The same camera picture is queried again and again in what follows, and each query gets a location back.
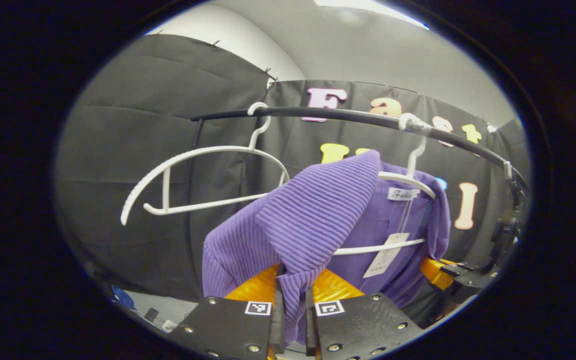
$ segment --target purple sweater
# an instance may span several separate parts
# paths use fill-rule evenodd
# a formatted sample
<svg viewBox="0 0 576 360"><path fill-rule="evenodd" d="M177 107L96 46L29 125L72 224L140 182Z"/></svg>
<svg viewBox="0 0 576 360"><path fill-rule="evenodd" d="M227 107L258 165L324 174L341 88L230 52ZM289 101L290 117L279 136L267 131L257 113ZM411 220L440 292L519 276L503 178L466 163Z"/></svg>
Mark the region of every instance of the purple sweater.
<svg viewBox="0 0 576 360"><path fill-rule="evenodd" d="M397 232L407 201L389 200L389 188L416 187L378 179L379 171L406 174L375 150L314 164L224 221L203 244L204 296L225 297L281 262L286 344L306 341L304 294L324 268L366 294L383 292L398 307L409 303L426 281L419 269L423 256L439 259L448 248L448 199L434 176L414 173L436 198L421 191L401 231L425 243L401 248L386 272L369 278L363 276L377 253L332 256L339 248L382 245Z"/></svg>

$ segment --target bolt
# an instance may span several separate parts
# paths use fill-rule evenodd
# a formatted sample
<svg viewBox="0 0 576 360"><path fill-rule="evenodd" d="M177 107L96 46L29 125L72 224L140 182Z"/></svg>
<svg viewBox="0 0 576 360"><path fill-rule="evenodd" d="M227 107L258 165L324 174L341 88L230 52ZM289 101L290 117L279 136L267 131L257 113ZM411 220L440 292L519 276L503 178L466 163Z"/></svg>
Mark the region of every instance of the bolt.
<svg viewBox="0 0 576 360"><path fill-rule="evenodd" d="M329 347L327 347L328 351L330 351L331 353L334 351L340 351L341 350L341 344L332 344Z"/></svg>
<svg viewBox="0 0 576 360"><path fill-rule="evenodd" d="M259 353L261 351L261 347L256 346L255 344L250 344L246 348L250 353Z"/></svg>

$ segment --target floor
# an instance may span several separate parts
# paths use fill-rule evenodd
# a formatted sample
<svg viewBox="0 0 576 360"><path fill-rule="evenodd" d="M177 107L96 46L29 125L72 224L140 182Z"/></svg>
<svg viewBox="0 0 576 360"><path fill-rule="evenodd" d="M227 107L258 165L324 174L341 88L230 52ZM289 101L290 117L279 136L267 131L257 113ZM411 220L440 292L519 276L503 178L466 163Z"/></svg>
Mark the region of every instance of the floor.
<svg viewBox="0 0 576 360"><path fill-rule="evenodd" d="M134 307L140 317L146 316L150 309L158 312L154 321L154 326L163 330L166 321L173 322L174 325L183 321L184 317L192 312L197 306L196 302L178 300L172 297L155 296L151 294L142 294L139 292L126 291L126 294L134 301ZM277 360L311 360L313 357L306 356L306 347L293 342L286 347L283 354L277 355Z"/></svg>

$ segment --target hanger hook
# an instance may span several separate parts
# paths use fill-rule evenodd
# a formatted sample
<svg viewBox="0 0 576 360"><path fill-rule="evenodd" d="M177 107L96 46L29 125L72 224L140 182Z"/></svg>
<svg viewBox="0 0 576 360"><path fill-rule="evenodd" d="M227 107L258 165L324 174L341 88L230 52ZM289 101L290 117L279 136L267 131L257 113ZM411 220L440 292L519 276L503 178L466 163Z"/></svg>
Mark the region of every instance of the hanger hook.
<svg viewBox="0 0 576 360"><path fill-rule="evenodd" d="M250 107L248 108L247 114L249 114L249 116L253 115L255 113L255 110L259 109L259 108L267 108L268 105L266 105L263 102L255 102L254 104L250 105ZM257 146L257 137L259 137L259 134L263 134L266 130L268 130L268 127L270 127L270 116L266 116L265 117L265 121L263 122L263 125L261 125L261 127L259 127L258 129L254 130L252 132L252 135L250 136L250 144L248 144L248 147L253 150L254 148L256 148Z"/></svg>
<svg viewBox="0 0 576 360"><path fill-rule="evenodd" d="M428 128L430 125L423 122L420 118L414 116L410 112L405 112L399 117L399 129L406 130L406 125L408 121L413 125L419 126L421 128ZM426 137L421 135L421 142L419 146L413 150L408 156L408 167L406 176L412 179L415 175L415 168L417 167L417 158L420 157L426 150Z"/></svg>

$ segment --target ceiling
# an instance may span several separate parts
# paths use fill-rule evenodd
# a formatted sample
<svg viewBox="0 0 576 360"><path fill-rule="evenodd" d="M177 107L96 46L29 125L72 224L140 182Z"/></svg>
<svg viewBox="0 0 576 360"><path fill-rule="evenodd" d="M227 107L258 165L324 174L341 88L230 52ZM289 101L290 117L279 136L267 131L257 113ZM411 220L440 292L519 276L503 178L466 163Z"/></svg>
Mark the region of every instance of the ceiling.
<svg viewBox="0 0 576 360"><path fill-rule="evenodd" d="M210 4L254 23L310 80L409 89L482 117L495 127L517 117L486 71L432 28L363 10L319 7L313 0L214 0Z"/></svg>

